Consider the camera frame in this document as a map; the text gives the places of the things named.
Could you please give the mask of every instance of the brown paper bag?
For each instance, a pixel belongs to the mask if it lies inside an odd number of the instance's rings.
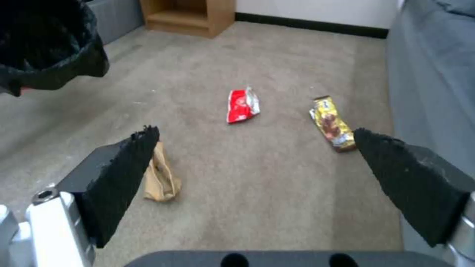
[[[145,178],[145,195],[147,199],[168,201],[176,197],[181,189],[181,180],[170,168],[162,142],[153,150],[153,157],[143,175]]]

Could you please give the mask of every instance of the wooden cabinet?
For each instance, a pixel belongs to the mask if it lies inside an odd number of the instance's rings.
[[[147,29],[213,38],[234,23],[236,0],[140,0]]]

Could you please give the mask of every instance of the carpet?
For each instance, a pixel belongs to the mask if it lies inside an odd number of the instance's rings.
[[[213,40],[137,29],[106,47],[105,78],[0,95],[0,203],[17,217],[94,148],[157,125],[180,196],[139,193],[96,266],[171,249],[400,250],[398,212],[358,152],[313,124],[331,95],[350,127],[391,134],[385,40],[237,22]],[[261,114],[227,125],[232,89]]]

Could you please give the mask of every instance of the gray couch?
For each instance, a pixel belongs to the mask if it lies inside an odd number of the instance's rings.
[[[406,0],[389,32],[394,131],[475,177],[475,19],[443,1]],[[401,224],[406,250],[440,257],[442,248]]]
[[[87,4],[97,18],[97,31],[104,44],[144,24],[139,0],[89,0]]]

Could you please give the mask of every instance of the black baseboard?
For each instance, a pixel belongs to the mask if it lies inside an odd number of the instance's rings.
[[[247,14],[247,13],[236,13],[237,21],[247,21],[255,23],[264,23],[264,24],[273,24],[280,26],[287,26],[299,29],[312,29],[319,31],[330,31],[343,34],[351,34],[365,37],[373,37],[386,39],[388,36],[389,30],[382,28],[372,28],[364,26],[355,26],[355,25],[346,25],[330,22],[319,22],[303,19],[287,19],[280,17],[256,15],[256,14]]]

